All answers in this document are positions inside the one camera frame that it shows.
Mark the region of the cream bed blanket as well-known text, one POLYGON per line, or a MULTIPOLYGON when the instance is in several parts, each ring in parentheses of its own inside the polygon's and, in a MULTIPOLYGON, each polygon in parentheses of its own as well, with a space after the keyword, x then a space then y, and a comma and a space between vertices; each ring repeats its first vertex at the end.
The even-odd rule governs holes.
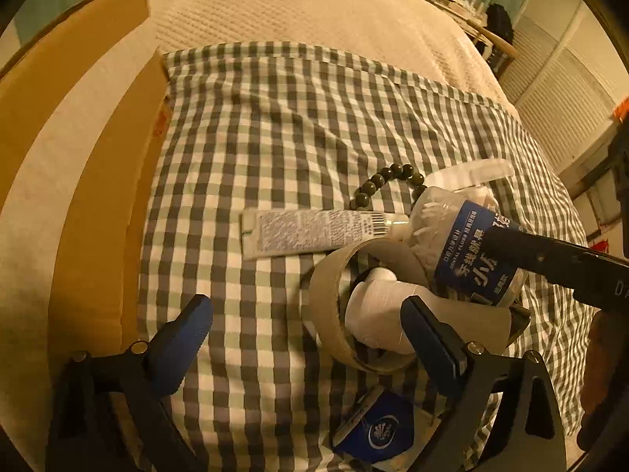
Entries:
MULTIPOLYGON (((280 41, 325 46, 476 93, 514 114, 463 31, 423 0, 147 0, 158 52, 280 41)), ((42 470, 51 386, 8 394, 1 424, 26 463, 42 470)))

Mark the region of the brown cardboard box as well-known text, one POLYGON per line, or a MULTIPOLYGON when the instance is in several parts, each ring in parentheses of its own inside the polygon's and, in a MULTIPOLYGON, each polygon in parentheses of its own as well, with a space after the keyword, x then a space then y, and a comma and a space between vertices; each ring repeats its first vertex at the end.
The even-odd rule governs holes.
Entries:
POLYGON ((83 0, 1 74, 1 388, 135 337, 140 250, 169 112, 147 0, 83 0))

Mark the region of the white ointment tube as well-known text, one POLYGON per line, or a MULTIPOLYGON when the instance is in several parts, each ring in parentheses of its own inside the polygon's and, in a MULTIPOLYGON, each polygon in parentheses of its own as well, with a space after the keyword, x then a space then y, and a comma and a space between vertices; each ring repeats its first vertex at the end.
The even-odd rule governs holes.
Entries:
POLYGON ((403 214, 352 210, 260 210, 241 214, 245 260, 325 253, 377 238, 403 241, 410 235, 403 214))

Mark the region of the black bag on desk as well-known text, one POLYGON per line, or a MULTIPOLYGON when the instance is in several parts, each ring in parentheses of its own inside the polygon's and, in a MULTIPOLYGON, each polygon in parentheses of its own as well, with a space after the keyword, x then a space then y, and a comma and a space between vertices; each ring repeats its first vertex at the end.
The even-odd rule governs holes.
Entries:
POLYGON ((487 30, 508 42, 513 43, 514 30, 509 13, 498 3, 491 3, 486 11, 487 30))

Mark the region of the wooden side desk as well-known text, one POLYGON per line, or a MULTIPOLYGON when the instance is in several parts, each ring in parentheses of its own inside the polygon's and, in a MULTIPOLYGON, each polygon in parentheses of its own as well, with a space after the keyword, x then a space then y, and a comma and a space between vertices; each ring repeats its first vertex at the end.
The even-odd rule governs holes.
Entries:
POLYGON ((486 15, 473 12, 473 9, 462 6, 457 2, 441 3, 439 0, 423 0, 431 3, 448 14, 470 37, 472 43, 482 43, 497 53, 505 54, 510 60, 516 60, 519 53, 516 48, 506 39, 502 39, 495 32, 491 32, 486 27, 486 15))

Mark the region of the brown tape roll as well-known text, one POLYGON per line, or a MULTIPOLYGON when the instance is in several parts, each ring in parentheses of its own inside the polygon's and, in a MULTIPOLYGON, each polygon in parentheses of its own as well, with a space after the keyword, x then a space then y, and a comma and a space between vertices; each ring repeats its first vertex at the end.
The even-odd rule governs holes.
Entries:
POLYGON ((323 350, 337 361, 359 371, 392 375, 415 360, 400 317, 402 302, 413 295, 464 341, 479 342, 495 354, 503 353, 530 323, 530 312, 517 305, 493 307, 435 295, 409 247, 389 239, 350 244, 321 260, 309 282, 309 317, 323 350), (382 265, 358 282, 344 301, 341 277, 357 254, 368 254, 382 265))

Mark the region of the green checkered cloth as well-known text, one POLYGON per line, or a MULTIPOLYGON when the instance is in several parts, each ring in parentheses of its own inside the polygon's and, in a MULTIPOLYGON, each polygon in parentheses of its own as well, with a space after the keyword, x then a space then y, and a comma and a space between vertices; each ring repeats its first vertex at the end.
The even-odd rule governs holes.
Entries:
POLYGON ((334 49, 250 43, 166 54, 174 114, 148 203, 139 328, 154 333, 202 293, 214 319, 167 401, 209 471, 350 471, 328 444, 375 386, 442 412, 418 364, 364 373, 320 350, 307 312, 314 254, 245 261, 245 208, 344 209, 390 164, 431 174, 503 158, 500 211, 528 230, 587 240, 542 149, 486 97, 334 49))

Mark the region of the white small bottle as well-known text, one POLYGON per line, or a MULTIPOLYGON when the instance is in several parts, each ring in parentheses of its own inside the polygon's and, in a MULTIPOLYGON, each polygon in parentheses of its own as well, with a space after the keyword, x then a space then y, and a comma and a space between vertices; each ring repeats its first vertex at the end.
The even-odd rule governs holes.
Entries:
POLYGON ((400 320, 402 302, 413 295, 418 295, 431 310, 441 306, 442 299, 428 288, 399 281, 390 269, 371 269, 366 279, 359 281, 351 292, 344 326, 368 347, 413 355, 413 346, 400 320))

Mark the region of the white louvered wardrobe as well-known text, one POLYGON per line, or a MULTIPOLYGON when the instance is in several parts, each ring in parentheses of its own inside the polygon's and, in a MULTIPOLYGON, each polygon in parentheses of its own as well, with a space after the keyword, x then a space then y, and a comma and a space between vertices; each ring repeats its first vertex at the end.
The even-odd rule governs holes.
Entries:
POLYGON ((628 95, 627 68, 583 0, 524 0, 514 46, 502 88, 560 174, 610 126, 628 95))

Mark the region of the blue white tissue box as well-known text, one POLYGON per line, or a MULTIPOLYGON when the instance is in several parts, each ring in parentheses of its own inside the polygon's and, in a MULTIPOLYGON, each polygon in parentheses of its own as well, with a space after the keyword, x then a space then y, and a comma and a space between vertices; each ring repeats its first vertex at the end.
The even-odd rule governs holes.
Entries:
POLYGON ((331 436, 331 448, 379 471, 408 471, 440 420, 406 398, 376 386, 331 436))

